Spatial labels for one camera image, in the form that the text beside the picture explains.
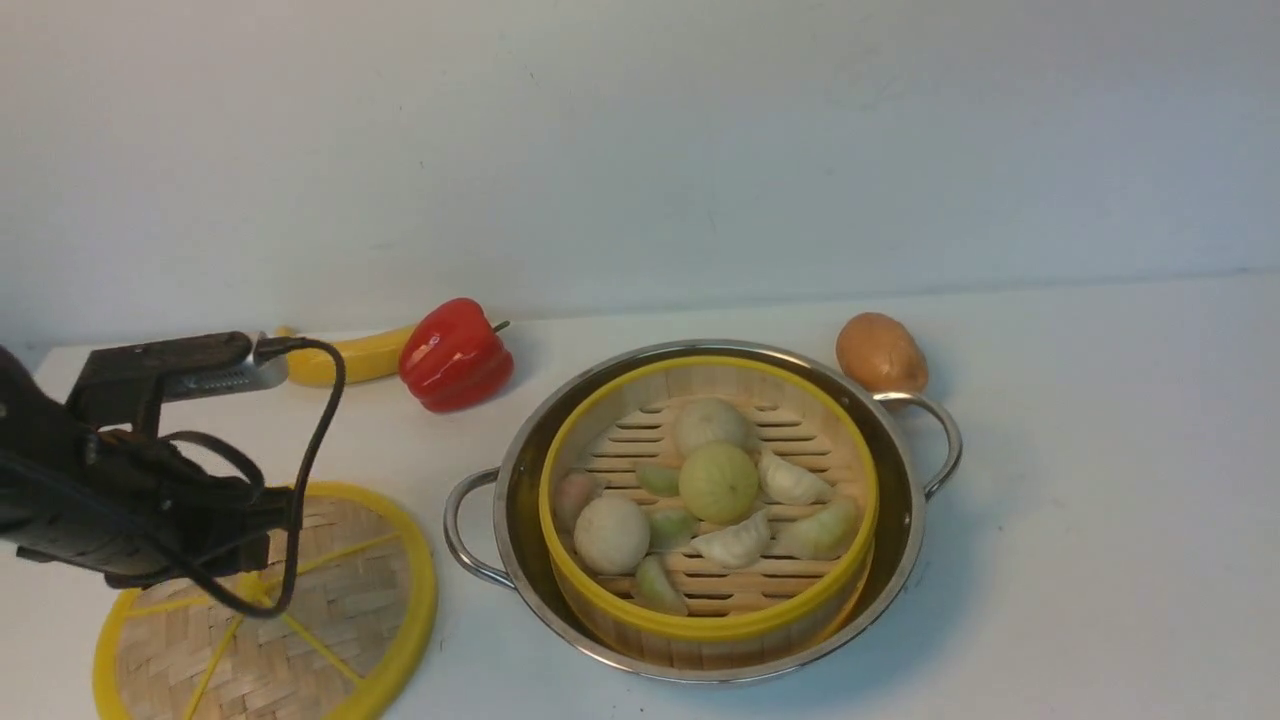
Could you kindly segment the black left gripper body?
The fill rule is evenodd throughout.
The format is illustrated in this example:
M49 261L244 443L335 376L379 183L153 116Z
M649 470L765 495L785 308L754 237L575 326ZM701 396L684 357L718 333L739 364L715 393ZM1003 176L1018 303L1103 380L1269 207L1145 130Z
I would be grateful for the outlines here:
M265 569L275 533L300 527L291 487L197 430L88 433L54 460L15 457L15 552L97 573L115 589Z

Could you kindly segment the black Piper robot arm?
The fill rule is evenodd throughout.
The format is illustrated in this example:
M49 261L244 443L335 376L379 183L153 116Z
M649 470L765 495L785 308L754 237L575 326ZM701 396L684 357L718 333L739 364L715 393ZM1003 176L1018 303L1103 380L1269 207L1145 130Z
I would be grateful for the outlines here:
M63 401L3 354L3 539L31 562L97 573L115 589L268 565L301 502L239 450L161 434L164 404L266 389L280 363L243 332L100 348Z

